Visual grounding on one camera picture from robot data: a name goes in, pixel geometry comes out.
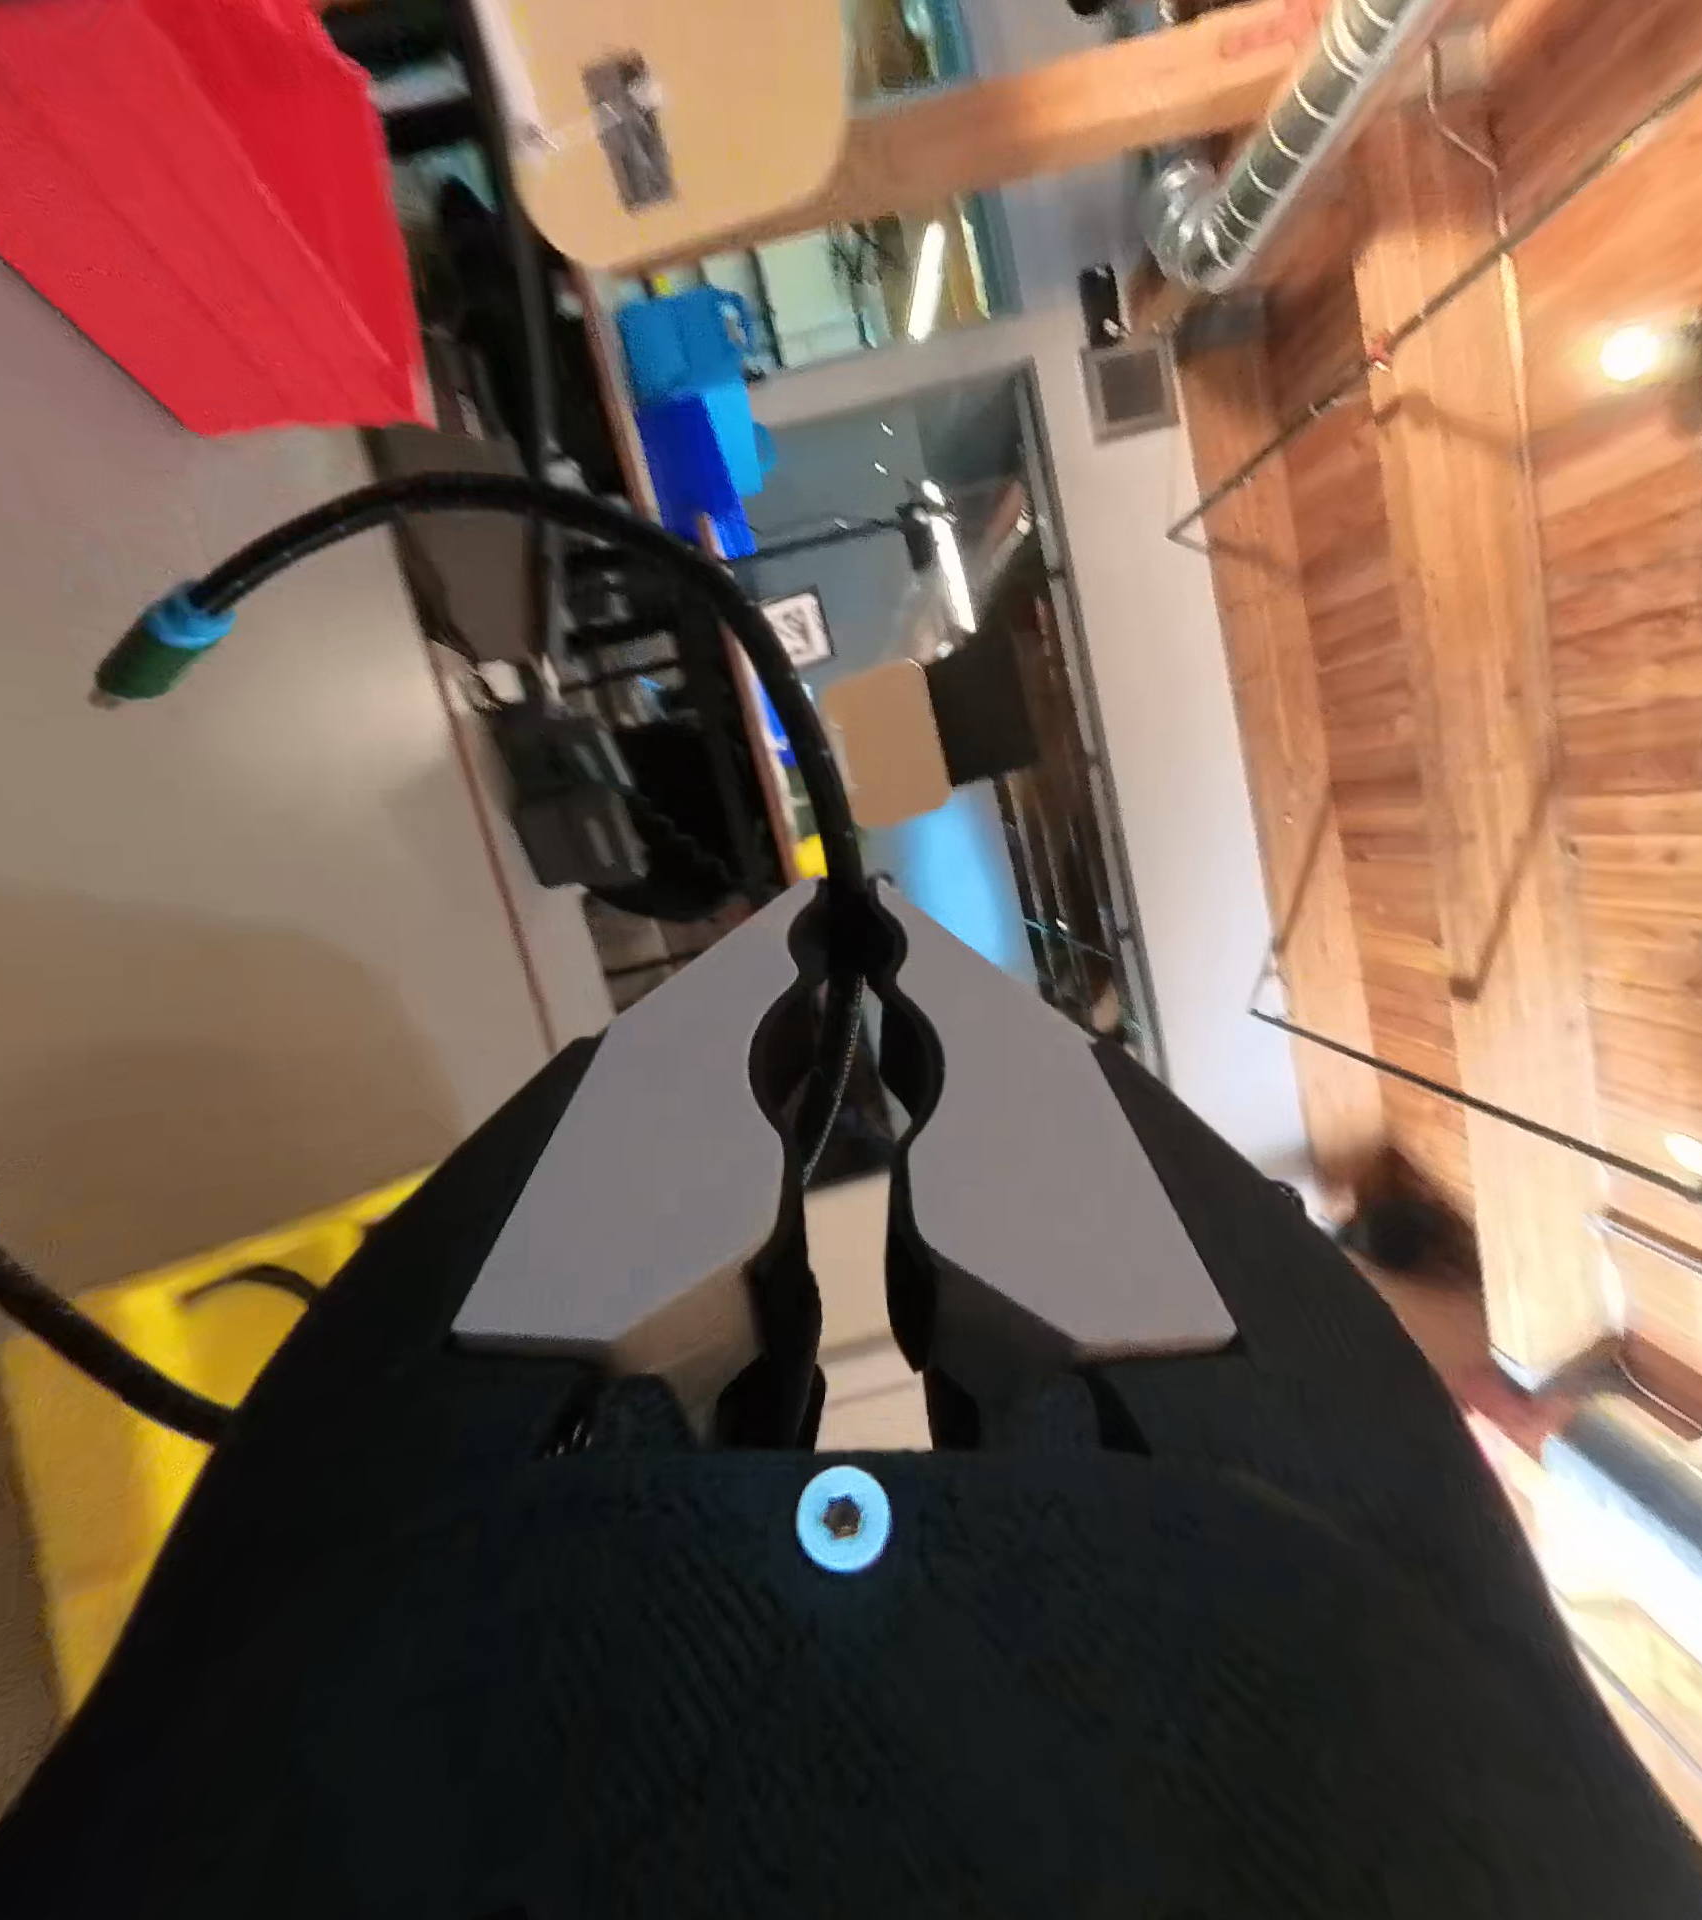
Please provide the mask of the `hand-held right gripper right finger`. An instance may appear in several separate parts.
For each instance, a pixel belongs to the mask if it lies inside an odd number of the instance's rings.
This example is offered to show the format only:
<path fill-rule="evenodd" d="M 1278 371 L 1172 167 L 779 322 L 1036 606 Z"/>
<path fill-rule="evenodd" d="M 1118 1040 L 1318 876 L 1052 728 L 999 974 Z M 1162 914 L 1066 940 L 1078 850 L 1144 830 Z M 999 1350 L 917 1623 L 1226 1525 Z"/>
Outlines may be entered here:
<path fill-rule="evenodd" d="M 1234 1317 L 1098 1040 L 893 883 L 873 925 L 885 1306 L 927 1425 L 998 1425 L 1110 1363 L 1223 1354 Z"/>

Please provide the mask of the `black wall monitor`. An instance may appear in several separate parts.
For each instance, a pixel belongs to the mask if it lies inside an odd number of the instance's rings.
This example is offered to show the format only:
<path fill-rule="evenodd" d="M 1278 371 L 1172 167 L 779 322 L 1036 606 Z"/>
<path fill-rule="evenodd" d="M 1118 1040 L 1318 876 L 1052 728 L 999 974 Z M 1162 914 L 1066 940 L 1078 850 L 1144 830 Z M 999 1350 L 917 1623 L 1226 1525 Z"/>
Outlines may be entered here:
<path fill-rule="evenodd" d="M 1013 632 L 979 630 L 926 663 L 950 786 L 1029 774 L 1040 728 Z"/>

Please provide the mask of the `silver ceiling duct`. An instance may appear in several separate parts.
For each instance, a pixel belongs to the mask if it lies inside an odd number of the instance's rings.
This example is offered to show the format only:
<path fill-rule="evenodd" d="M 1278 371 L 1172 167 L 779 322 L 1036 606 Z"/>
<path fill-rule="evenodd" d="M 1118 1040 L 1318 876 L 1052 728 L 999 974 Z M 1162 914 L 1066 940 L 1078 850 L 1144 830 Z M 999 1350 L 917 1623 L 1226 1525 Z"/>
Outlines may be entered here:
<path fill-rule="evenodd" d="M 1169 288 L 1218 298 L 1355 136 L 1450 3 L 1328 3 L 1287 83 L 1226 167 L 1181 147 L 1144 191 L 1144 242 Z"/>

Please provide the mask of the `wooden board with black label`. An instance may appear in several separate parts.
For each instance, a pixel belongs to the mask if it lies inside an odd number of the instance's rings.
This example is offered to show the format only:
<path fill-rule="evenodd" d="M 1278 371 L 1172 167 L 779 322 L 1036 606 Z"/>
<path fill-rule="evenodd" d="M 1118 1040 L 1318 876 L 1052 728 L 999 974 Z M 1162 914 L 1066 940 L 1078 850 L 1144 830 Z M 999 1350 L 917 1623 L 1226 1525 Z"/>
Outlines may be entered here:
<path fill-rule="evenodd" d="M 519 201 L 553 251 L 707 251 L 813 195 L 849 92 L 837 3 L 478 3 Z"/>

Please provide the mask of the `wooden board on clear stand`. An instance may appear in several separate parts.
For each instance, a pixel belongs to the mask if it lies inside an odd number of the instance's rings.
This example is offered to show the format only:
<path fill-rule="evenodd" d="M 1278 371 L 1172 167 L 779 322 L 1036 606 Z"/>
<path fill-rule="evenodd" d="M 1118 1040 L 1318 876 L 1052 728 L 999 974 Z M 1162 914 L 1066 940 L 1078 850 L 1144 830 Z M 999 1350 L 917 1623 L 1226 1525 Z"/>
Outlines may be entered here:
<path fill-rule="evenodd" d="M 927 668 L 913 656 L 849 673 L 823 687 L 820 721 L 857 828 L 889 830 L 953 799 Z"/>

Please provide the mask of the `light blue caddy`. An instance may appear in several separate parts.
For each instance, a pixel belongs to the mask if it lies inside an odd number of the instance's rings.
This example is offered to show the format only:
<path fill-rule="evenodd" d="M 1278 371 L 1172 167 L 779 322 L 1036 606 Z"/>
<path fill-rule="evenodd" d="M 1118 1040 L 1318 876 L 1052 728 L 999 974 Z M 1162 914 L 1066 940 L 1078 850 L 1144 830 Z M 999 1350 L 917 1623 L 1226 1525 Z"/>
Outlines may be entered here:
<path fill-rule="evenodd" d="M 634 406 L 743 384 L 760 360 L 754 304 L 737 292 L 699 284 L 626 303 L 616 322 Z"/>

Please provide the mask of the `wooden post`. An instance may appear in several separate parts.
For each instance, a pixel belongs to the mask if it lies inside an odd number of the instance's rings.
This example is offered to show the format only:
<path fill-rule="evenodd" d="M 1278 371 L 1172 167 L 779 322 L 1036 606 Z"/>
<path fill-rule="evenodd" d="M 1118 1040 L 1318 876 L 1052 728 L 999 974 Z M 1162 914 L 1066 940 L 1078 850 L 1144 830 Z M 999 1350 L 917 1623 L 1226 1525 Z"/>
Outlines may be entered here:
<path fill-rule="evenodd" d="M 1322 3 L 1229 3 L 1027 73 L 851 116 L 823 191 L 794 215 L 857 226 L 1128 152 L 1236 131 L 1271 109 Z"/>

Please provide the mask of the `black HDMI cable green plug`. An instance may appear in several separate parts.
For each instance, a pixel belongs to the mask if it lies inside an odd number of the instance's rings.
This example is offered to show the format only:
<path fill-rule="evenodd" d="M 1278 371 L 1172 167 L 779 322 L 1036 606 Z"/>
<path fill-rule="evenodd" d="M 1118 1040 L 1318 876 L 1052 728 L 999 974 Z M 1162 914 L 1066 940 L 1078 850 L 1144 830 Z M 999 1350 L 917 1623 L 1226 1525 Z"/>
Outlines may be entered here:
<path fill-rule="evenodd" d="M 823 855 L 820 892 L 829 904 L 829 999 L 817 1046 L 820 1065 L 833 1067 L 837 1077 L 817 1077 L 811 1117 L 794 1128 L 801 1173 L 811 1175 L 830 1138 L 857 1046 L 857 1021 L 863 1007 L 861 925 L 872 910 L 872 883 L 829 733 L 765 614 L 743 598 L 725 565 L 705 551 L 639 512 L 616 506 L 613 499 L 564 488 L 546 479 L 422 469 L 369 481 L 268 528 L 216 565 L 206 580 L 188 582 L 141 610 L 141 619 L 99 656 L 90 691 L 95 705 L 110 707 L 164 697 L 201 654 L 224 644 L 224 636 L 232 630 L 232 610 L 255 588 L 331 546 L 366 536 L 369 528 L 427 512 L 499 512 L 538 528 L 558 528 L 564 536 L 596 538 L 602 546 L 626 553 L 657 580 L 674 582 L 687 605 L 705 606 L 735 636 L 760 677 L 760 687 L 791 745 L 794 770 L 811 791 Z M 0 1312 L 74 1372 L 108 1390 L 119 1404 L 173 1435 L 182 1435 L 188 1440 L 211 1447 L 232 1425 L 229 1404 L 218 1404 L 143 1363 L 132 1349 L 53 1294 L 2 1246 Z"/>

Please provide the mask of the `black office chair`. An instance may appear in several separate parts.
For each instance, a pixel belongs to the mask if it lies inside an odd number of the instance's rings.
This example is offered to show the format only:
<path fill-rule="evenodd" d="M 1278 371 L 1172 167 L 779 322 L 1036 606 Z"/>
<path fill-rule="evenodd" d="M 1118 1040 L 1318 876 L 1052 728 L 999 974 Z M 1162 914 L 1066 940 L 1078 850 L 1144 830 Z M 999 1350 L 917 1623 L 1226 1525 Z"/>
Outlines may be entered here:
<path fill-rule="evenodd" d="M 699 717 L 661 717 L 613 733 L 631 774 L 631 816 L 649 873 L 591 883 L 591 896 L 649 920 L 691 925 L 779 886 L 765 801 L 740 738 Z"/>

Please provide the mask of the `studio lamp on stand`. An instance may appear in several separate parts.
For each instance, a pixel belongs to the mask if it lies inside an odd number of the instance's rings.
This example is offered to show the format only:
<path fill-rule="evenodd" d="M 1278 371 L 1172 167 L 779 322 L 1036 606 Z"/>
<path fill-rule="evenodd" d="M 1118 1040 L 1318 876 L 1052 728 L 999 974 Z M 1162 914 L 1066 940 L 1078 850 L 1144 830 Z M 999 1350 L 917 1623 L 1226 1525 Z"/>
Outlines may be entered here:
<path fill-rule="evenodd" d="M 833 605 L 849 606 L 849 565 L 861 565 L 861 580 L 873 575 L 895 588 L 885 599 L 889 650 L 935 656 L 979 630 L 953 511 L 935 486 L 899 494 L 885 512 L 829 512 L 752 536 L 752 551 L 737 562 L 737 572 L 765 605 L 811 588 L 823 620 L 849 630 L 849 610 L 830 610 Z"/>

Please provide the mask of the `dark blue plastic bin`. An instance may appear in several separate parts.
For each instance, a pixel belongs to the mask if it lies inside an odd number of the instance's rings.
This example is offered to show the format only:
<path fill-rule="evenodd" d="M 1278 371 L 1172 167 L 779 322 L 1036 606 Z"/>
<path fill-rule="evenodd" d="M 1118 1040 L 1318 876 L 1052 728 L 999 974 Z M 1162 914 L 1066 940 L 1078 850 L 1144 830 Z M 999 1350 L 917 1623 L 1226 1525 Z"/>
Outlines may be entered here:
<path fill-rule="evenodd" d="M 777 449 L 748 382 L 637 403 L 634 419 L 661 523 L 694 546 L 707 528 L 719 557 L 754 553 L 743 503 L 765 488 Z"/>

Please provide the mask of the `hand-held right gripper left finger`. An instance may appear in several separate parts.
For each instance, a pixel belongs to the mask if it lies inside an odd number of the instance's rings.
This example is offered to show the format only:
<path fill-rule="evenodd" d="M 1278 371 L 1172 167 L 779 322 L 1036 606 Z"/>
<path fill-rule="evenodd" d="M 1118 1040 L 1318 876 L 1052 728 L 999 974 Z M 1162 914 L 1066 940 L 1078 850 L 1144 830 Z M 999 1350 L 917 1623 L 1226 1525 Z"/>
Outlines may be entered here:
<path fill-rule="evenodd" d="M 450 1321 L 457 1349 L 657 1375 L 683 1414 L 806 1414 L 817 1283 L 801 1149 L 772 1065 L 811 982 L 791 931 L 820 882 L 785 886 L 596 1040 Z"/>

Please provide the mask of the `wall air vent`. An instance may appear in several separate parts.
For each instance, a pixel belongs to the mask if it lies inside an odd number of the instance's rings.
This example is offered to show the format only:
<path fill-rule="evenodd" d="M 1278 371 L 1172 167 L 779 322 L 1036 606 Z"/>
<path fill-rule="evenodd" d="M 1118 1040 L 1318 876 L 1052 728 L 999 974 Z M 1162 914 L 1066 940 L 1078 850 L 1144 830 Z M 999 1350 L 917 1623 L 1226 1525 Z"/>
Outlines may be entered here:
<path fill-rule="evenodd" d="M 1142 334 L 1078 353 L 1088 419 L 1098 444 L 1157 435 L 1181 425 L 1169 346 Z"/>

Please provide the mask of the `red plastic bin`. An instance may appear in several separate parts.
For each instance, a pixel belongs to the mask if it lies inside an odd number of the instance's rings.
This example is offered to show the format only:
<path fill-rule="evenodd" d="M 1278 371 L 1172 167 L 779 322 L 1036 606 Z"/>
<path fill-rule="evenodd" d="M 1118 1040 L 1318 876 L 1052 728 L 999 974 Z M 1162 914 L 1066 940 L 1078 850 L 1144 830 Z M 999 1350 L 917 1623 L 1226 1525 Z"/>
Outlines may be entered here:
<path fill-rule="evenodd" d="M 0 257 L 193 435 L 427 419 L 386 124 L 324 3 L 0 3 Z"/>

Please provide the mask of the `yellow bin with black divider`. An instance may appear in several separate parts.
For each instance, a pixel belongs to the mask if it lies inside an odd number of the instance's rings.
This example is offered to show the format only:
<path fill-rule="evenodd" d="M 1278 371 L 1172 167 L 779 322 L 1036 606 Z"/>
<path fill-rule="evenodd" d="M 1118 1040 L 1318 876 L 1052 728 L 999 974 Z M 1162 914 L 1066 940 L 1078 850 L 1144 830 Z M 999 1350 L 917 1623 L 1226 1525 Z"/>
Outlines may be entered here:
<path fill-rule="evenodd" d="M 422 1184 L 423 1173 L 409 1173 L 295 1221 L 90 1286 L 74 1306 L 168 1380 L 237 1404 L 304 1306 Z M 119 1404 L 24 1332 L 0 1344 L 0 1399 L 57 1713 L 73 1719 L 119 1641 L 210 1445 Z"/>

